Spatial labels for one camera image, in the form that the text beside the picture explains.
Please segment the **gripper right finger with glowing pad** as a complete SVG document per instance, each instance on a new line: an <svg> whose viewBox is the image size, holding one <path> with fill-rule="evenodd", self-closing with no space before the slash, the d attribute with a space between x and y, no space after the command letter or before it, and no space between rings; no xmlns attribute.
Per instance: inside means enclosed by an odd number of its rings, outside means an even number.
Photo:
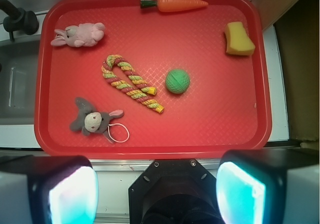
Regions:
<svg viewBox="0 0 320 224"><path fill-rule="evenodd" d="M226 224L318 224L319 151L229 150L217 170L216 198Z"/></svg>

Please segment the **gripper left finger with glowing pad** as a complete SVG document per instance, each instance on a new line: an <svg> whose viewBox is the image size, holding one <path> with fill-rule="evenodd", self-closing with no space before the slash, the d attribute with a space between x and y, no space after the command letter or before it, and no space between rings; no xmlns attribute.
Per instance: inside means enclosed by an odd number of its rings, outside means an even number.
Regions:
<svg viewBox="0 0 320 224"><path fill-rule="evenodd" d="M98 176L84 156L1 156L2 224L92 224Z"/></svg>

